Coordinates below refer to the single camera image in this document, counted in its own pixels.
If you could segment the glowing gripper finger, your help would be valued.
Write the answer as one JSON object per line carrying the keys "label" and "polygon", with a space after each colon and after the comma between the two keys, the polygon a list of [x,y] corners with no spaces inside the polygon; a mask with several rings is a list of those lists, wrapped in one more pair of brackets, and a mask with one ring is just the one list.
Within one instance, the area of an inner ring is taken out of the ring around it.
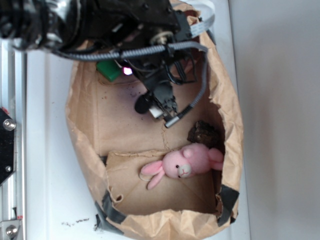
{"label": "glowing gripper finger", "polygon": [[129,66],[123,66],[122,72],[126,76],[131,76],[133,74],[133,70]]}

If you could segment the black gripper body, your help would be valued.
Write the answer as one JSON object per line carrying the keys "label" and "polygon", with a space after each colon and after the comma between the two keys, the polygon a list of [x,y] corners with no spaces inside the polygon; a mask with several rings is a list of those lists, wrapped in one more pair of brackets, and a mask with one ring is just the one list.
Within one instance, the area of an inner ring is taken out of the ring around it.
{"label": "black gripper body", "polygon": [[192,31],[168,0],[87,0],[82,36],[93,41],[87,61],[118,60],[140,81],[159,75],[172,83],[186,80],[179,62],[191,56]]}

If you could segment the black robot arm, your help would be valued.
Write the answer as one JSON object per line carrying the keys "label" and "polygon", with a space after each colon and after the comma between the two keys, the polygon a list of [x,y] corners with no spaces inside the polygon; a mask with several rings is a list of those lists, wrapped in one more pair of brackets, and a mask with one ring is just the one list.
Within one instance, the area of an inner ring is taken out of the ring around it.
{"label": "black robot arm", "polygon": [[139,72],[175,66],[186,75],[174,46],[192,38],[186,15],[168,0],[3,0],[0,37],[14,48],[47,50],[78,61],[130,61]]}

